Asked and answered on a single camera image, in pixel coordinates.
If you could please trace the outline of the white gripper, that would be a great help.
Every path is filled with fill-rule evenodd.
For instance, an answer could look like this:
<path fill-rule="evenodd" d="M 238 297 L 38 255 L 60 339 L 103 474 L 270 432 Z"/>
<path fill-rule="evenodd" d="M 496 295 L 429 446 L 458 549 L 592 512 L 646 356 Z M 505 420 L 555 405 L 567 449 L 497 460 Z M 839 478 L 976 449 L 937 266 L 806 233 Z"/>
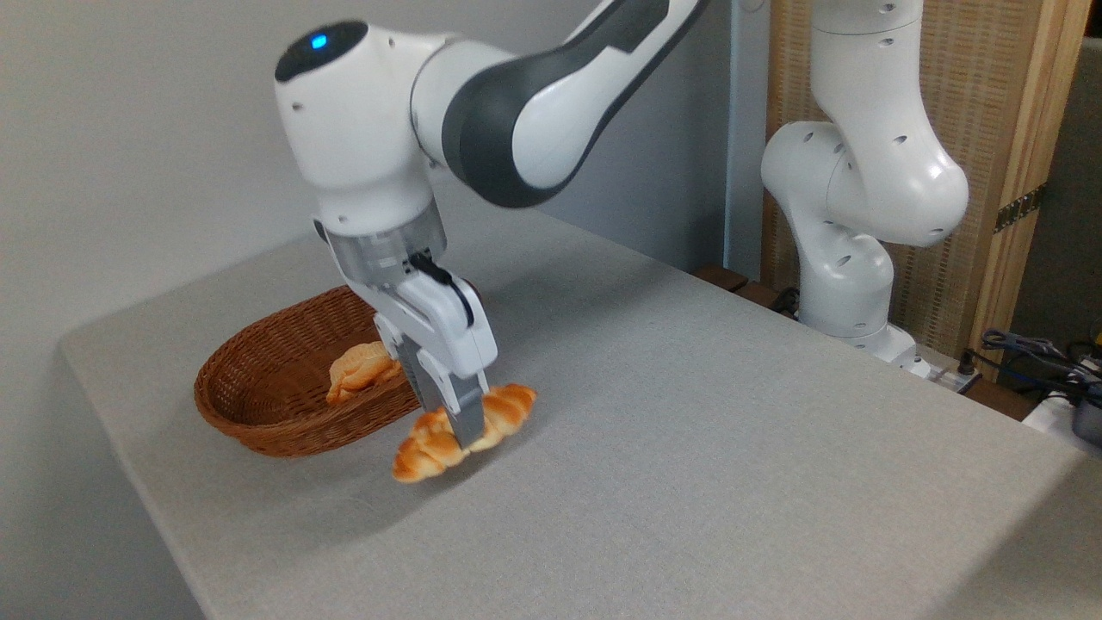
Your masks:
<path fill-rule="evenodd" d="M 399 274 L 403 279 L 396 285 L 345 281 L 374 308 L 375 329 L 402 365 L 421 406 L 444 407 L 460 448 L 472 449 L 486 432 L 485 368 L 498 357 L 479 296 L 429 258 L 410 259 Z"/>

